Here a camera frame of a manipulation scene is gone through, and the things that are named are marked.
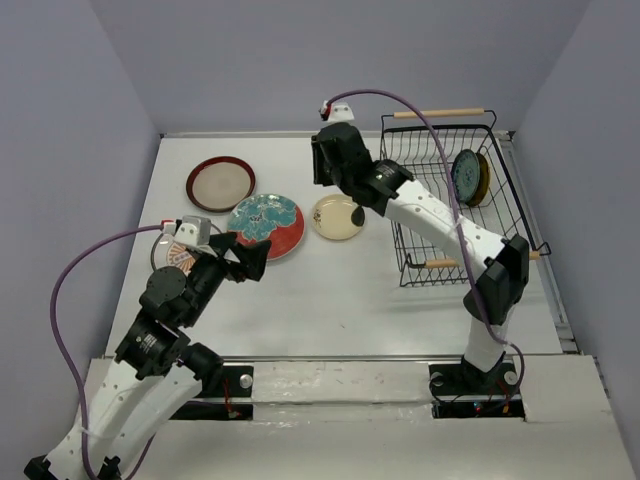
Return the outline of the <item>cream small plate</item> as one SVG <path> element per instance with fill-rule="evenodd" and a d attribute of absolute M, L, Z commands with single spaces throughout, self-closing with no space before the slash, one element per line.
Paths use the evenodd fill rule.
<path fill-rule="evenodd" d="M 315 231 L 331 241 L 353 238 L 364 227 L 351 223 L 351 212 L 357 207 L 357 203 L 344 194 L 331 194 L 319 199 L 311 212 Z"/>

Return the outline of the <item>red teal floral plate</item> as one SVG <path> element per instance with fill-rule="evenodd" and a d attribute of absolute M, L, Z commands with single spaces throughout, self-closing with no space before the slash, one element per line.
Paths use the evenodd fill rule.
<path fill-rule="evenodd" d="M 257 194 L 242 200 L 230 213 L 227 230 L 246 246 L 269 240 L 267 259 L 291 253 L 305 232 L 304 215 L 291 199 L 278 194 Z"/>

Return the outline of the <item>red rimmed cream plate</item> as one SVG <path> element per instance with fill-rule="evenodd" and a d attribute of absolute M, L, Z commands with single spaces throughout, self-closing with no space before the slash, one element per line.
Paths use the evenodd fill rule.
<path fill-rule="evenodd" d="M 237 157 L 218 156 L 198 164 L 186 180 L 188 199 L 211 213 L 231 211 L 252 195 L 256 175 L 252 167 Z"/>

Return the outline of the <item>white orange sunburst plate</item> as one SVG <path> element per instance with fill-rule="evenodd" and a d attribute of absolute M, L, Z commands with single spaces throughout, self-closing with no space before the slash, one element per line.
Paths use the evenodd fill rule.
<path fill-rule="evenodd" d="M 150 253 L 150 264 L 153 271 L 171 266 L 188 275 L 195 261 L 194 256 L 183 245 L 176 243 L 169 234 L 160 234 L 155 239 Z"/>

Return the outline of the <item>blue green floral plate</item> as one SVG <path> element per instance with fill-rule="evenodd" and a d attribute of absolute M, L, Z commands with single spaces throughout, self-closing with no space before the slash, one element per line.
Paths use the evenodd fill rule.
<path fill-rule="evenodd" d="M 456 199 L 468 206 L 479 184 L 480 168 L 476 153 L 470 149 L 464 149 L 456 156 L 451 176 L 453 180 Z"/>

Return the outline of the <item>yellow patterned plate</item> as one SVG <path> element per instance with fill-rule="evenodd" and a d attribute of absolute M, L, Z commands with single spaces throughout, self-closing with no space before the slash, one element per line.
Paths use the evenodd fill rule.
<path fill-rule="evenodd" d="M 491 182 L 491 169 L 487 158 L 480 152 L 476 153 L 476 157 L 480 168 L 480 177 L 478 187 L 470 202 L 472 207 L 479 206 L 483 202 L 489 193 Z"/>

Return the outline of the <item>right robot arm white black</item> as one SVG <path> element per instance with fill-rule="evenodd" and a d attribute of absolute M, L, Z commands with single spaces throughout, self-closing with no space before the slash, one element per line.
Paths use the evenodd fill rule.
<path fill-rule="evenodd" d="M 444 203 L 405 167 L 372 159 L 359 130 L 330 124 L 311 139 L 314 182 L 336 186 L 358 206 L 369 208 L 434 244 L 466 270 L 470 290 L 463 299 L 471 315 L 469 339 L 460 368 L 462 384 L 482 392 L 497 378 L 512 308 L 529 280 L 529 244 L 507 239 Z"/>

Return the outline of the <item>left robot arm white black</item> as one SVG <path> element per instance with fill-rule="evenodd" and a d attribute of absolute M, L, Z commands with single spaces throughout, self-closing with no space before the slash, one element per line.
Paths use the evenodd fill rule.
<path fill-rule="evenodd" d="M 223 359 L 184 331 L 223 281 L 262 278 L 271 243 L 244 245 L 233 232 L 211 234 L 195 224 L 183 224 L 175 239 L 195 263 L 189 272 L 152 272 L 98 390 L 91 399 L 79 394 L 79 418 L 53 450 L 27 463 L 27 478 L 130 479 L 159 428 L 197 395 L 219 388 Z"/>

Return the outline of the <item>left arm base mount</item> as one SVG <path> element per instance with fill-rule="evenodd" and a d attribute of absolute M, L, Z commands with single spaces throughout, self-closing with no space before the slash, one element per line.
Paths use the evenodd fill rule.
<path fill-rule="evenodd" d="M 248 421 L 253 419 L 254 367 L 230 364 L 222 367 L 220 379 L 206 384 L 171 417 L 180 421 Z"/>

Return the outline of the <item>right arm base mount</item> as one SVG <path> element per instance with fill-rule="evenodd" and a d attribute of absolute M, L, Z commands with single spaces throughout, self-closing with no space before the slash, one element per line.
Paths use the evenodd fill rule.
<path fill-rule="evenodd" d="M 518 380 L 512 362 L 503 363 L 493 378 L 472 384 L 462 375 L 459 363 L 429 366 L 432 414 L 437 420 L 475 418 L 525 418 Z"/>

